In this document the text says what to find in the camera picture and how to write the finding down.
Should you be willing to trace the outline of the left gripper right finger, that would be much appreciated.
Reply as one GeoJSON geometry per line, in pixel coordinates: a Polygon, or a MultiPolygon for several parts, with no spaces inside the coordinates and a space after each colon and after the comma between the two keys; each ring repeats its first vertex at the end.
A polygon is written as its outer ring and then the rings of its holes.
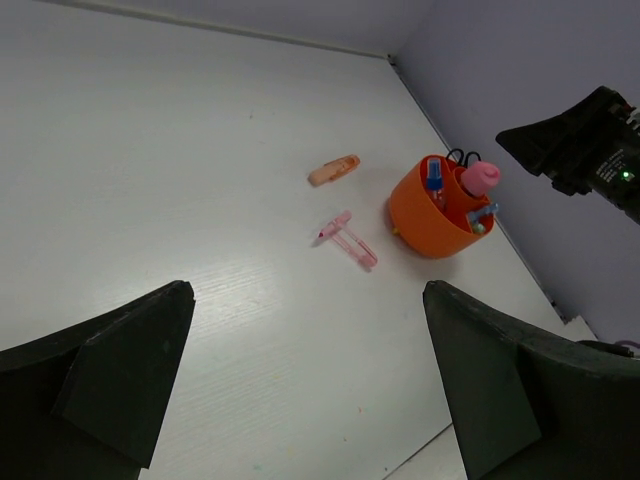
{"type": "Polygon", "coordinates": [[[639,362],[444,281],[423,304],[469,479],[636,479],[639,362]]]}

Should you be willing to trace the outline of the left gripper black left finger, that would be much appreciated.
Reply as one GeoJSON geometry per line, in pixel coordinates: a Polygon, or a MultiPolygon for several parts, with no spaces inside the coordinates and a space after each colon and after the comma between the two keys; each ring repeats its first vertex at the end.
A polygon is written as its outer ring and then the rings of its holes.
{"type": "Polygon", "coordinates": [[[173,281],[1,353],[4,479],[136,479],[149,468],[195,308],[173,281]]]}

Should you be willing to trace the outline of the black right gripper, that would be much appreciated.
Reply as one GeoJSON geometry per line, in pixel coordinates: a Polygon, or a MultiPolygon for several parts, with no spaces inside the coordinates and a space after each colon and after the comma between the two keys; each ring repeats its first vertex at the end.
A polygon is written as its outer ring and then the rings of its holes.
{"type": "Polygon", "coordinates": [[[639,109],[600,86],[565,112],[504,130],[496,142],[568,196],[597,192],[639,221],[639,109]]]}

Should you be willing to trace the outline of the pink round eraser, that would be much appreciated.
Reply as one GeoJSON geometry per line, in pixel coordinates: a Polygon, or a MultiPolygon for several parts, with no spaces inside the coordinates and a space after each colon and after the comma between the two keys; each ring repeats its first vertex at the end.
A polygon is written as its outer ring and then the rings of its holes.
{"type": "Polygon", "coordinates": [[[500,169],[485,161],[478,161],[460,174],[462,188],[473,197],[482,197],[495,188],[501,179],[500,169]]]}

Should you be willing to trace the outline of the black scissors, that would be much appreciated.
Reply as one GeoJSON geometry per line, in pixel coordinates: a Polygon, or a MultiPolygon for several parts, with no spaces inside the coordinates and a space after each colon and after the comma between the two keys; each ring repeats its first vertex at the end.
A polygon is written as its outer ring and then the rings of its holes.
{"type": "Polygon", "coordinates": [[[457,166],[463,168],[468,168],[471,164],[482,161],[482,157],[478,152],[464,151],[461,148],[451,149],[447,153],[446,159],[454,161],[457,166]]]}

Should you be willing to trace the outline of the blue translucent pen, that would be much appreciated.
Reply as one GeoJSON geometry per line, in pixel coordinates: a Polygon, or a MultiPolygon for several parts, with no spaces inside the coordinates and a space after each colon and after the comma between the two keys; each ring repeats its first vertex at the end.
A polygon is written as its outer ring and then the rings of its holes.
{"type": "Polygon", "coordinates": [[[482,218],[492,216],[499,211],[499,205],[497,203],[490,203],[482,208],[471,211],[467,214],[467,219],[470,224],[476,224],[481,221],[482,218]]]}

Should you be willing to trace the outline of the blue white glue bottle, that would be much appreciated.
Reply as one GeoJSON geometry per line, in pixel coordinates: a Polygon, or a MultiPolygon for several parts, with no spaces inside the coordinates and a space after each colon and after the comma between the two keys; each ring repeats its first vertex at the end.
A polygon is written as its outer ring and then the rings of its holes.
{"type": "Polygon", "coordinates": [[[444,211],[446,208],[446,200],[444,195],[444,181],[440,158],[429,157],[427,159],[426,188],[436,206],[441,211],[444,211]]]}

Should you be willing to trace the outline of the pink translucent pen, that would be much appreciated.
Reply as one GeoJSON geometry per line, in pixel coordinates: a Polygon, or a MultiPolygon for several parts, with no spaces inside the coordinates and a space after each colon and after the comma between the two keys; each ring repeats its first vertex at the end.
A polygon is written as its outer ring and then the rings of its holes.
{"type": "Polygon", "coordinates": [[[371,271],[378,264],[378,257],[369,245],[349,226],[352,213],[349,210],[329,221],[317,234],[315,243],[333,242],[349,255],[362,269],[371,271]]]}

